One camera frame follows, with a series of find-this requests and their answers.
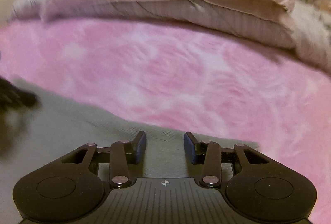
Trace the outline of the grey T-shirt black print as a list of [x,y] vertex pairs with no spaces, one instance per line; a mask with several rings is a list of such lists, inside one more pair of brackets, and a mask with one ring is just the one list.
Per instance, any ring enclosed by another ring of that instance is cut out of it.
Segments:
[[12,191],[23,176],[83,144],[109,147],[119,140],[132,140],[139,131],[144,131],[147,148],[135,172],[141,177],[188,177],[198,174],[199,170],[186,160],[185,131],[225,148],[237,143],[236,139],[203,135],[192,125],[168,129],[128,121],[20,78],[14,79],[13,84],[35,93],[39,102],[31,109],[10,110],[1,115],[1,223],[21,221]]

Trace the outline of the pink rose bed blanket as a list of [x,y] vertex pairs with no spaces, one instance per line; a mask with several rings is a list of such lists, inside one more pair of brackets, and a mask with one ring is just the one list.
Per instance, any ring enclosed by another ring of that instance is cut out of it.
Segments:
[[121,118],[257,142],[318,191],[330,223],[330,75],[290,53],[183,23],[105,19],[1,27],[1,75]]

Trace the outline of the white striped duvet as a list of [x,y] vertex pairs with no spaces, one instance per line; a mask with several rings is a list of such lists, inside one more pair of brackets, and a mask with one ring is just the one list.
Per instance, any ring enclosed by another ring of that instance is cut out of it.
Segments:
[[65,17],[159,19],[189,22],[227,34],[293,51],[303,62],[330,72],[330,15],[296,2],[285,23],[214,6],[202,0],[166,2],[46,4],[47,0],[15,0],[11,19]]

